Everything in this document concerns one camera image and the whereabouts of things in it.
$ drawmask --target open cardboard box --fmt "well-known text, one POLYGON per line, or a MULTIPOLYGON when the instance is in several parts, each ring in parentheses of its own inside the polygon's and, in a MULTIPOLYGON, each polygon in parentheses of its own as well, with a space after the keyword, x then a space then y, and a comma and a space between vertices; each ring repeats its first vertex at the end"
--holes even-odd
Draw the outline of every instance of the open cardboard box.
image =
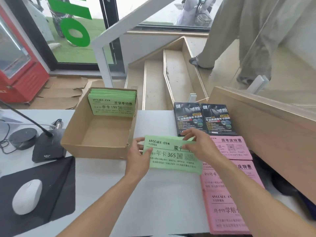
MULTIPOLYGON (((132 89, 115 89, 136 91, 132 89)), ((125 159, 133 141, 138 100, 134 117, 94 116, 87 91, 78 104, 61 140, 61 145, 74 157, 98 159, 125 159)))

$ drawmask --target stack of black flyers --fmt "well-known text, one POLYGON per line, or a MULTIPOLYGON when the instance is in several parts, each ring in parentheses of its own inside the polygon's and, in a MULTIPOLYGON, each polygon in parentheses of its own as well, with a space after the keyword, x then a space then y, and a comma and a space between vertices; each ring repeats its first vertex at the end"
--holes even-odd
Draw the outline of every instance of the stack of black flyers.
POLYGON ((201 104, 201 108, 209 135, 238 135, 233 130, 226 105, 201 104))
POLYGON ((181 136, 182 131, 189 128, 196 128, 207 133, 199 103, 175 102, 174 115, 178 136, 181 136))

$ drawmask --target mouse pad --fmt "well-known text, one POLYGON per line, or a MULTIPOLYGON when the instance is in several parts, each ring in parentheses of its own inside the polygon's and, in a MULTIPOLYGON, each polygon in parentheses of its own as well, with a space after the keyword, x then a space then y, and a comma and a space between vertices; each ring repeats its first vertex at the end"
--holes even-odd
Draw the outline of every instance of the mouse pad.
POLYGON ((75 158, 56 160, 0 178, 0 233, 11 237, 75 211, 75 158), (12 200, 18 189, 32 179, 42 181, 37 206, 26 215, 17 215, 12 200))

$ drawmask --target computer mouse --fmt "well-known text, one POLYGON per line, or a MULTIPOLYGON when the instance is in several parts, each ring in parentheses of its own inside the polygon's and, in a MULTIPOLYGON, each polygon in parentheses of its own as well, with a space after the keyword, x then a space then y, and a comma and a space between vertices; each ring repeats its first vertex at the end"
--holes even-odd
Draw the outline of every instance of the computer mouse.
POLYGON ((25 215, 35 209, 42 192, 42 182, 33 179, 16 192, 12 200, 12 207, 16 214, 25 215))

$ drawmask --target shoe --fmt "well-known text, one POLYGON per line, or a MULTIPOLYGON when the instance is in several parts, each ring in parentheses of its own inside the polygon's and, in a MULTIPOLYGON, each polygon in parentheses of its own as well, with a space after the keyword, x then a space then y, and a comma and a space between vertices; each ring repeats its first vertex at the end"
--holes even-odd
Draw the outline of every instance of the shoe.
POLYGON ((250 77, 246 77, 246 76, 241 76, 239 75, 237 77, 237 82, 250 86, 253 83, 253 79, 251 79, 250 77))
POLYGON ((198 57, 192 57, 189 59, 189 62, 191 65, 195 66, 195 67, 199 67, 199 68, 203 68, 203 69, 207 69, 207 70, 213 70, 214 67, 201 67, 198 65, 198 57))

